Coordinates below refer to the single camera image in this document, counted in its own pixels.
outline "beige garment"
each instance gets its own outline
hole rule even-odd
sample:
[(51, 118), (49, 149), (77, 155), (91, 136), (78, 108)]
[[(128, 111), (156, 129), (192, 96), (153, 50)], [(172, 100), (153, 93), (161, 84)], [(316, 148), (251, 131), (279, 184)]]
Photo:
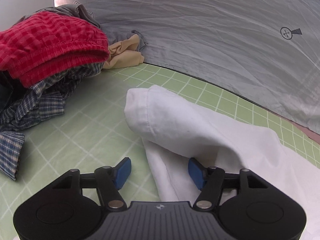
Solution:
[(110, 45), (110, 57), (103, 64), (103, 69), (133, 67), (143, 63), (144, 57), (136, 51), (139, 42), (140, 38), (135, 34), (127, 40)]

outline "white cloth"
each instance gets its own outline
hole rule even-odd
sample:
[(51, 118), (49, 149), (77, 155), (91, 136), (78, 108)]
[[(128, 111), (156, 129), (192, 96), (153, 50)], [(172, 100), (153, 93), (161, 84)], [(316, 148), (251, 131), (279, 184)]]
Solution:
[(143, 138), (162, 201), (194, 203), (200, 191), (188, 174), (190, 157), (228, 173), (249, 168), (304, 208), (301, 240), (320, 237), (320, 170), (283, 146), (273, 130), (238, 122), (159, 86), (128, 90), (124, 113)]

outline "gray fabric backdrop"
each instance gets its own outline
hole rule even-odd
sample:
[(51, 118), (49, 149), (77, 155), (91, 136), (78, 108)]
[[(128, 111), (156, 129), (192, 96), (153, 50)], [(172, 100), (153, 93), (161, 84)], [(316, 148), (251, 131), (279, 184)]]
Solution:
[(320, 133), (320, 0), (55, 3), (75, 1), (103, 30), (141, 32), (147, 63), (205, 79)]

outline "blue plaid shirt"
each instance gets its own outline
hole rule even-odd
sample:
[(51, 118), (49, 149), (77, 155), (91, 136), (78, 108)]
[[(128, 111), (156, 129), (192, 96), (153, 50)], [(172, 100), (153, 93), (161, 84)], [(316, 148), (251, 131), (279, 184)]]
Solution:
[(66, 99), (84, 77), (101, 72), (103, 63), (74, 67), (33, 85), (0, 115), (0, 171), (16, 179), (24, 134), (18, 131), (64, 113)]

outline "white wall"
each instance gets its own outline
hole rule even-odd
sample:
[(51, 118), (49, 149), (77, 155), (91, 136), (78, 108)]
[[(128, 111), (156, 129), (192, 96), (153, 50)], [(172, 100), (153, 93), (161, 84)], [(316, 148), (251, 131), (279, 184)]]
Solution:
[(10, 28), (26, 14), (53, 5), (53, 0), (0, 0), (0, 31)]

